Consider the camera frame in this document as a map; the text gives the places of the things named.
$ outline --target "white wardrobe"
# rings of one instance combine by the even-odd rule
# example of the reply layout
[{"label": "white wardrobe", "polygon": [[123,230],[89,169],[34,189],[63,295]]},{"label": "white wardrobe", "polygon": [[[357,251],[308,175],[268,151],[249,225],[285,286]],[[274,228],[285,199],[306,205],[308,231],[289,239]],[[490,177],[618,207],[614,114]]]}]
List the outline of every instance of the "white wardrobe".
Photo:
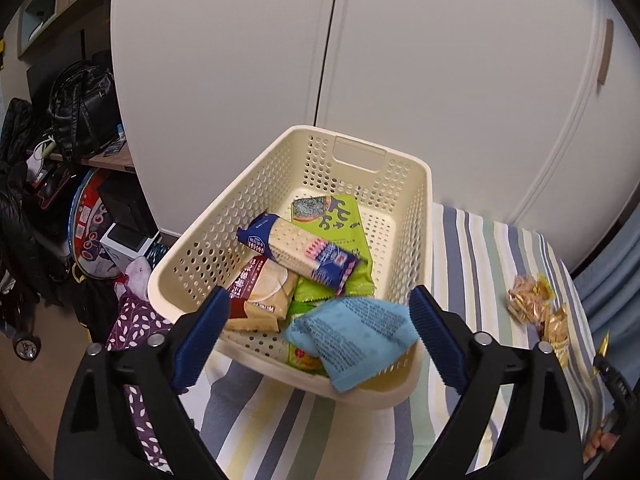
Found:
[{"label": "white wardrobe", "polygon": [[542,232],[569,267],[640,178],[640,49],[610,0],[112,0],[111,19],[168,234],[299,123],[422,158],[436,200]]}]

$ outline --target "lime green package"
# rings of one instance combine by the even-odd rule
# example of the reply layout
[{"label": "lime green package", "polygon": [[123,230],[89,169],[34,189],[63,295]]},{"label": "lime green package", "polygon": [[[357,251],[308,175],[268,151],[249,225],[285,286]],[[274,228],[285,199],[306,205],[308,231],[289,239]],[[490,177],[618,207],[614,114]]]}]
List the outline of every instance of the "lime green package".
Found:
[{"label": "lime green package", "polygon": [[[324,238],[361,258],[344,284],[347,296],[373,296],[373,261],[367,245],[358,202],[350,195],[300,198],[291,205],[291,220],[298,227]],[[300,277],[294,298],[297,301],[328,300],[335,293],[320,283]]]},{"label": "lime green package", "polygon": [[[292,301],[287,312],[287,322],[291,323],[294,319],[300,316],[304,316],[307,312],[311,312],[316,306],[309,303],[300,303],[299,301]],[[319,357],[313,357],[306,354],[300,348],[293,346],[289,343],[289,352],[287,354],[287,364],[293,366],[298,370],[304,372],[322,372],[322,361]]]}]

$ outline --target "cream laundry basket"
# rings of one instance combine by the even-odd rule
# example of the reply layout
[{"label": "cream laundry basket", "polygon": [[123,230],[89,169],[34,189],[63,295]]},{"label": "cream laundry basket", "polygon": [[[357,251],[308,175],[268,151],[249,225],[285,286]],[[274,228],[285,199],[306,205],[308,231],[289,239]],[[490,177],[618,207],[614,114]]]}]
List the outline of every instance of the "cream laundry basket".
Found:
[{"label": "cream laundry basket", "polygon": [[[290,220],[294,199],[351,194],[373,258],[376,297],[407,304],[431,285],[431,170],[418,158],[312,126],[294,126],[244,170],[198,217],[151,273],[151,305],[175,322],[197,310],[215,285],[228,286],[256,253],[236,229],[263,211]],[[424,346],[418,341],[376,377],[338,394],[326,377],[285,364],[280,334],[224,331],[215,349],[301,390],[370,409],[395,406],[414,390]]]}]

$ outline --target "wooden floor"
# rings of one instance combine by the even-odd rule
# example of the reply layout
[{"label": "wooden floor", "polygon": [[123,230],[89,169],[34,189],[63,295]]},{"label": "wooden floor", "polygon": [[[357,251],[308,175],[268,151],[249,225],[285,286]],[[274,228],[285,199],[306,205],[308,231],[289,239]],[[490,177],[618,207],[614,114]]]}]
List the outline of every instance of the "wooden floor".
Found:
[{"label": "wooden floor", "polygon": [[0,335],[0,409],[36,464],[53,478],[58,423],[88,335],[72,312],[43,304],[36,309],[35,334],[42,350],[34,362],[18,359]]}]

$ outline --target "purple fabric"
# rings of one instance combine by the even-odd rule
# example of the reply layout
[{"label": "purple fabric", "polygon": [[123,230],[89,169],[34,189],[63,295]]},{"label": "purple fabric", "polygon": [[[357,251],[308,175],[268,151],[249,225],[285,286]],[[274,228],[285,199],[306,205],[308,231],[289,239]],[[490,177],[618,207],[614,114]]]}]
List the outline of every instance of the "purple fabric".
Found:
[{"label": "purple fabric", "polygon": [[[166,333],[171,322],[160,316],[148,301],[141,300],[129,288],[120,297],[119,314],[111,329],[107,350],[123,350],[143,344],[151,334]],[[125,395],[129,397],[129,408],[140,443],[145,450],[149,463],[157,468],[170,471],[162,454],[162,449],[154,434],[153,426],[146,415],[145,405],[136,386],[125,386]]]}]

